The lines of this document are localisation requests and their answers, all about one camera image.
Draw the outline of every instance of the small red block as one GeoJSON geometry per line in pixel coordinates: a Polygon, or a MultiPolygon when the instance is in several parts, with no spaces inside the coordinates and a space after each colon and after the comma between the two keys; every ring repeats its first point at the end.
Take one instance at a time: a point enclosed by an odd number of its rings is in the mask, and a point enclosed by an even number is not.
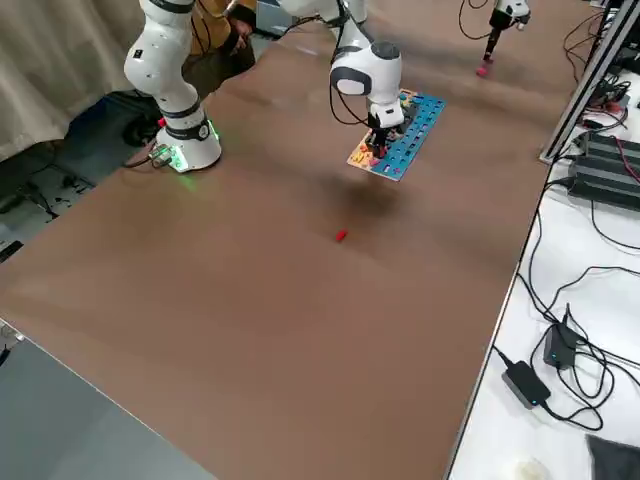
{"type": "Polygon", "coordinates": [[[348,231],[340,230],[338,232],[338,234],[336,235],[336,242],[341,242],[342,240],[344,240],[347,237],[348,234],[349,234],[348,231]]]}

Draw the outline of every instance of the colorful board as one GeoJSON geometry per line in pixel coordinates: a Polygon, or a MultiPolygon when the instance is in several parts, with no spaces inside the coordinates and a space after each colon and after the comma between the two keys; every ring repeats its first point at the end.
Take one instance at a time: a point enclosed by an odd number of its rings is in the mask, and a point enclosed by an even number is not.
{"type": "Polygon", "coordinates": [[[444,110],[445,102],[440,98],[402,90],[402,106],[408,114],[403,126],[404,135],[389,141],[389,150],[382,159],[376,159],[367,146],[371,130],[349,156],[347,163],[353,167],[375,173],[395,182],[400,181],[418,154],[427,134],[444,110]]]}

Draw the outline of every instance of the gray curtain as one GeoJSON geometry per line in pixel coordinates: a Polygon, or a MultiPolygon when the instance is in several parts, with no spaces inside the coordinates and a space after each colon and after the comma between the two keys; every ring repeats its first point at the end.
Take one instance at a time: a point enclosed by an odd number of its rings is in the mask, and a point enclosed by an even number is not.
{"type": "Polygon", "coordinates": [[[0,161],[130,89],[123,65],[143,24],[137,0],[0,0],[0,161]]]}

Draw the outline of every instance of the white desk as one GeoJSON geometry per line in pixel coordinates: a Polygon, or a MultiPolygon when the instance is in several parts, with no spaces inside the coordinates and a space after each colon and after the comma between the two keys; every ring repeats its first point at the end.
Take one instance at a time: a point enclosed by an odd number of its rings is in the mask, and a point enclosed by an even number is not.
{"type": "MultiPolygon", "coordinates": [[[[607,134],[640,142],[640,77],[635,77],[629,104],[628,130],[617,127],[607,134]]],[[[601,123],[604,116],[593,117],[601,123]]],[[[554,167],[551,179],[567,174],[567,165],[554,167]]],[[[562,187],[554,187],[540,205],[543,238],[533,264],[533,283],[546,304],[556,290],[576,279],[590,265],[619,265],[640,271],[640,252],[608,243],[591,225],[590,205],[568,197],[562,187]]],[[[640,246],[640,214],[599,205],[598,226],[616,240],[640,246]]],[[[533,246],[539,236],[537,224],[528,240],[520,271],[525,275],[533,246]]],[[[561,295],[553,312],[562,318],[566,302],[590,340],[616,354],[640,361],[640,278],[625,273],[591,274],[561,295]]],[[[525,287],[517,280],[507,295],[495,345],[511,360],[525,360],[549,326],[534,309],[525,287]]],[[[544,364],[542,348],[536,357],[536,371],[552,392],[548,403],[560,415],[569,415],[578,403],[556,377],[555,369],[544,364]]],[[[598,366],[579,358],[579,366],[596,373],[598,366]]],[[[553,420],[542,408],[526,410],[508,390],[501,375],[506,367],[492,353],[473,399],[468,422],[449,476],[450,480],[513,480],[514,465],[533,459],[541,463],[553,480],[591,479],[591,457],[582,429],[553,420]]],[[[640,379],[640,370],[629,367],[640,379]]],[[[640,446],[640,389],[622,372],[614,369],[615,391],[600,409],[604,428],[596,435],[617,442],[640,446]]],[[[571,378],[565,372],[565,378],[571,378]]],[[[569,384],[575,387],[573,380],[569,384]]],[[[596,384],[594,379],[590,389],[596,384]]],[[[577,420],[590,425],[590,412],[577,420]]]]}

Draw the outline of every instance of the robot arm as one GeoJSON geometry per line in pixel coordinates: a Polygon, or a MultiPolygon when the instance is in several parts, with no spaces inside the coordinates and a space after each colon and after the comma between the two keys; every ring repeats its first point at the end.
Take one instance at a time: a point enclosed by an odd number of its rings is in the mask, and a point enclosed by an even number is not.
{"type": "MultiPolygon", "coordinates": [[[[531,10],[526,0],[497,0],[489,20],[491,33],[489,33],[483,61],[485,63],[493,62],[493,50],[496,48],[502,32],[513,26],[522,31],[530,19],[531,10]]],[[[476,72],[482,77],[487,74],[486,67],[480,67],[476,72]]]]}
{"type": "MultiPolygon", "coordinates": [[[[139,0],[144,31],[129,50],[125,74],[138,90],[152,95],[164,117],[150,159],[159,158],[178,172],[206,168],[221,155],[195,88],[182,78],[192,42],[191,15],[196,0],[139,0]]],[[[331,85],[344,95],[366,96],[368,125],[376,145],[384,146],[392,127],[404,122],[400,104],[402,59],[398,49],[374,41],[362,24],[366,0],[280,0],[294,16],[319,15],[337,38],[331,85]]],[[[219,14],[226,16],[237,0],[219,14]]]]}
{"type": "Polygon", "coordinates": [[[279,0],[296,17],[319,15],[336,36],[331,85],[343,95],[366,96],[368,124],[389,129],[404,122],[400,104],[402,57],[391,43],[365,30],[366,0],[279,0]]]}

